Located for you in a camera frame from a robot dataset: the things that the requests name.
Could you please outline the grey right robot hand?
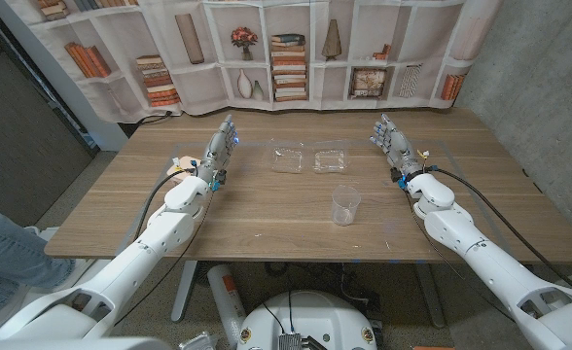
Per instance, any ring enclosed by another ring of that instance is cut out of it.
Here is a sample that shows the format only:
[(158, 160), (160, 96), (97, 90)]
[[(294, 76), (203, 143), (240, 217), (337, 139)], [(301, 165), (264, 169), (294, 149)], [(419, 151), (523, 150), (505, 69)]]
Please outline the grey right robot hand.
[(374, 135), (370, 140), (385, 154), (390, 165), (390, 177), (394, 183), (400, 180), (408, 182), (423, 173), (424, 166), (418, 160), (419, 155), (411, 142), (386, 114), (382, 114), (381, 120), (375, 122), (373, 131)]

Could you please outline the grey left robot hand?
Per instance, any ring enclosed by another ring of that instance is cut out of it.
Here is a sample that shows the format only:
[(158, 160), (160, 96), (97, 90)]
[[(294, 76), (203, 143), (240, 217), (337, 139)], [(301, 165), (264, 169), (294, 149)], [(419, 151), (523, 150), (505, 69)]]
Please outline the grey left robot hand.
[(204, 150), (197, 168), (197, 176), (206, 183), (212, 183), (223, 175), (238, 142), (232, 115), (227, 115)]

